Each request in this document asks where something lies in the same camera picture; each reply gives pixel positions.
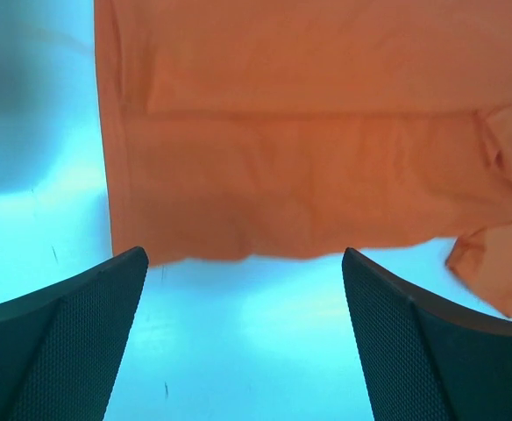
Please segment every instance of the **garment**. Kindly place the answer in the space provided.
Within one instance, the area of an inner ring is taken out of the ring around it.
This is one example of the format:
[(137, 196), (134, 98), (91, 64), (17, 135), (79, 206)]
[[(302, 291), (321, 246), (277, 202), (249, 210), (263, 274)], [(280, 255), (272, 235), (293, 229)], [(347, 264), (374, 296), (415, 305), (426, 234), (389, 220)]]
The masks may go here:
[(512, 316), (512, 1), (96, 0), (114, 253), (459, 237)]

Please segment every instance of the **orange shirt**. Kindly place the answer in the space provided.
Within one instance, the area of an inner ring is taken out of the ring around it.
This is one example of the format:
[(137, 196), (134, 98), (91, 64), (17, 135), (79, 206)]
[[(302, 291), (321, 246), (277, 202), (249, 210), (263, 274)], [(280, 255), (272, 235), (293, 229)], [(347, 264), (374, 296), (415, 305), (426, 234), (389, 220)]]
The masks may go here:
[(96, 0), (115, 253), (459, 237), (512, 316), (512, 1)]

